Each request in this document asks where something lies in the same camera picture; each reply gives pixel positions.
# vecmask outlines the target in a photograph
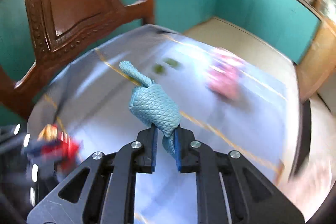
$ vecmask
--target silver screw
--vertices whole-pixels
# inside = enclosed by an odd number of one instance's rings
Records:
[[[231,158],[237,159],[240,157],[240,153],[236,150],[230,152]]]
[[[92,154],[92,158],[94,160],[100,160],[103,157],[103,153],[102,152],[95,152]]]
[[[193,148],[199,148],[201,146],[201,143],[199,141],[192,141],[190,145]]]
[[[136,149],[136,148],[140,148],[142,146],[142,143],[135,141],[131,143],[131,147]]]

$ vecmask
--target blurry pink object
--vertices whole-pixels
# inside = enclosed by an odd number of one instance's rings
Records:
[[[212,58],[213,61],[208,70],[208,87],[236,100],[239,95],[240,70],[244,61],[223,48],[214,49]]]

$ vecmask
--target white light strip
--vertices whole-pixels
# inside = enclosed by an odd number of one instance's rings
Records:
[[[14,129],[14,135],[17,135],[19,133],[20,127],[21,127],[20,124],[16,126],[16,128]]]
[[[38,166],[37,164],[34,164],[33,170],[31,171],[31,179],[33,182],[37,182],[37,170],[38,170]]]
[[[35,190],[32,187],[30,188],[29,194],[30,194],[30,203],[34,207],[35,206]]]
[[[28,146],[29,138],[30,138],[30,134],[27,134],[27,135],[25,136],[25,139],[23,140],[23,146],[24,146],[24,147],[27,147],[27,146]]]

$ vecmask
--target brown wooden chair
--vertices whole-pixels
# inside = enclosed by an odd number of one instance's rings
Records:
[[[88,45],[122,24],[154,23],[154,0],[25,0],[36,61],[18,82],[0,67],[0,102],[28,119],[32,98]]]

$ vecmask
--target carved wooden trim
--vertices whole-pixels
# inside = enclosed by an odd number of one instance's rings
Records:
[[[63,66],[73,61],[88,45],[135,19],[154,23],[154,0],[139,0],[124,6],[120,0],[25,0],[36,62],[10,88],[31,100]],[[18,113],[13,105],[7,107]],[[27,106],[24,118],[30,113]]]

